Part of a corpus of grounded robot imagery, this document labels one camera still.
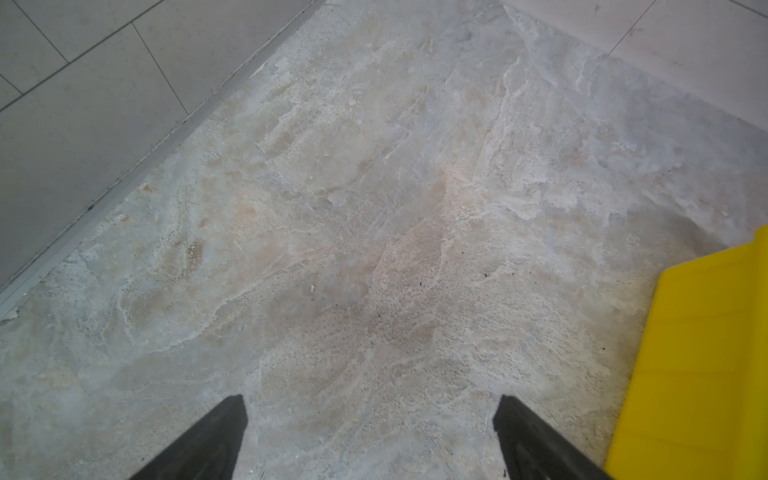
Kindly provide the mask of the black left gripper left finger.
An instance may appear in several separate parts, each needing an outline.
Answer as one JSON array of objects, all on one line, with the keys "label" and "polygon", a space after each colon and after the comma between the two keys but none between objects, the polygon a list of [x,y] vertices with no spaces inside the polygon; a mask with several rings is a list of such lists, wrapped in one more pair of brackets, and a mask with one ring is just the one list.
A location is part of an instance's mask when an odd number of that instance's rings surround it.
[{"label": "black left gripper left finger", "polygon": [[130,479],[229,480],[247,424],[243,396],[226,397]]}]

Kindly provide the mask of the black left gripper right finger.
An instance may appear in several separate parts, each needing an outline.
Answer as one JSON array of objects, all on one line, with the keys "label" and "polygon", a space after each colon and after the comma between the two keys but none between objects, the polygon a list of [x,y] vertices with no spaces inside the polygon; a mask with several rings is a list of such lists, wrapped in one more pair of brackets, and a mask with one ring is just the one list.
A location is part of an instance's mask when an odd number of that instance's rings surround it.
[{"label": "black left gripper right finger", "polygon": [[510,479],[610,479],[517,397],[501,397],[493,428]]}]

